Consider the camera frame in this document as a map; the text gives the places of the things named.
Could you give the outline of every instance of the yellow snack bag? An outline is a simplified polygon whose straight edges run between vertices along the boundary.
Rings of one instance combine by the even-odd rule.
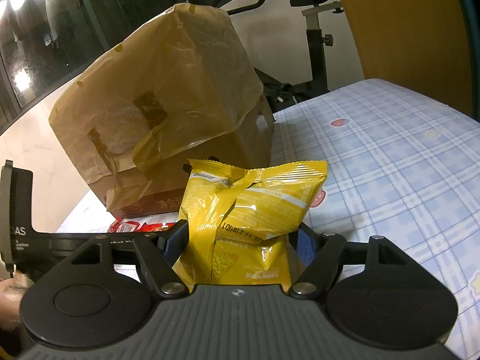
[[[298,229],[326,179],[327,164],[295,162],[248,172],[256,174],[255,184],[237,196],[217,234],[257,244]]]
[[[190,240],[173,268],[192,289],[194,284],[211,282],[215,232],[223,217],[220,210],[226,205],[226,212],[233,203],[222,192],[241,191],[243,184],[250,182],[241,168],[209,160],[190,160],[190,164],[192,171],[178,213],[179,219],[188,220]]]
[[[191,160],[179,219],[190,241],[174,266],[194,284],[290,286],[285,234],[295,231],[326,178],[325,161],[245,170]]]
[[[285,236],[262,245],[219,238],[215,241],[212,267],[214,284],[281,284],[291,286]]]

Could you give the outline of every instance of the exercise bike handlebar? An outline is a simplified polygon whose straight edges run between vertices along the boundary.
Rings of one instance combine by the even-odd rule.
[[[242,13],[246,11],[251,11],[257,8],[260,8],[266,0],[258,0],[255,4],[246,5],[244,7],[234,8],[227,11],[229,16],[236,15],[237,13]]]

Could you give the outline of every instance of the screw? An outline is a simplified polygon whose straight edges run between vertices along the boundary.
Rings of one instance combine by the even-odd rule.
[[[168,295],[177,295],[185,290],[185,286],[182,283],[166,283],[162,285],[162,291]]]
[[[333,46],[333,36],[332,34],[325,34],[325,37],[322,38],[323,43],[325,46],[332,47]]]
[[[309,295],[314,293],[317,287],[312,283],[296,283],[293,286],[293,292],[299,295]]]

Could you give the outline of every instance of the brown plastic bag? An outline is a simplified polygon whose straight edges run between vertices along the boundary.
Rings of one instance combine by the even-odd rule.
[[[123,191],[135,201],[163,159],[236,130],[262,92],[227,13],[184,3],[93,62],[49,122],[87,184],[139,168],[145,183]]]

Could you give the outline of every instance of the wooden headboard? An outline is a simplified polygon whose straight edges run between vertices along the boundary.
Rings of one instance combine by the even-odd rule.
[[[467,29],[459,0],[341,0],[365,78],[381,78],[472,116]]]

